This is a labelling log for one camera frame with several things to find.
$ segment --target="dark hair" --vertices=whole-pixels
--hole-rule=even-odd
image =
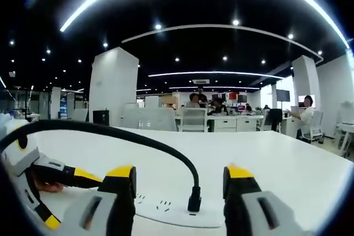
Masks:
[[[194,96],[198,96],[197,93],[191,93],[191,95],[189,96],[189,100],[192,100]]]
[[[314,100],[312,99],[312,97],[311,97],[310,95],[307,95],[307,96],[305,97],[305,99],[309,99],[309,101],[310,101],[310,106],[312,106],[312,104],[314,103]]]

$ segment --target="white cabinet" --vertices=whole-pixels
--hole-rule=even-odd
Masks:
[[[255,132],[257,131],[257,120],[242,118],[237,121],[237,132]]]
[[[214,120],[214,132],[236,132],[236,119]]]

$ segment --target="black speaker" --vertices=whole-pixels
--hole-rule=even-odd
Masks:
[[[110,111],[109,110],[93,111],[93,123],[110,125]]]

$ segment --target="black cable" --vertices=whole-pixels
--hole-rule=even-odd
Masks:
[[[94,133],[98,135],[105,135],[108,137],[123,139],[126,141],[149,146],[150,148],[163,151],[182,161],[188,167],[188,169],[191,171],[193,175],[194,187],[199,187],[199,176],[197,170],[195,169],[195,166],[181,152],[156,140],[143,137],[142,135],[138,135],[114,127],[107,127],[105,125],[84,123],[78,121],[69,121],[69,120],[40,120],[35,123],[26,124],[18,128],[17,130],[12,131],[10,134],[6,135],[0,141],[0,152],[3,152],[8,145],[10,145],[12,142],[16,141],[23,135],[33,134],[36,132],[47,131],[47,130],[74,130],[74,131],[82,131],[87,133]]]

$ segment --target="desk drawer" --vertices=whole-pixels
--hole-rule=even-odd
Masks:
[[[214,120],[214,128],[235,128],[236,120]]]
[[[257,130],[257,120],[239,119],[237,121],[237,132],[255,132]]]

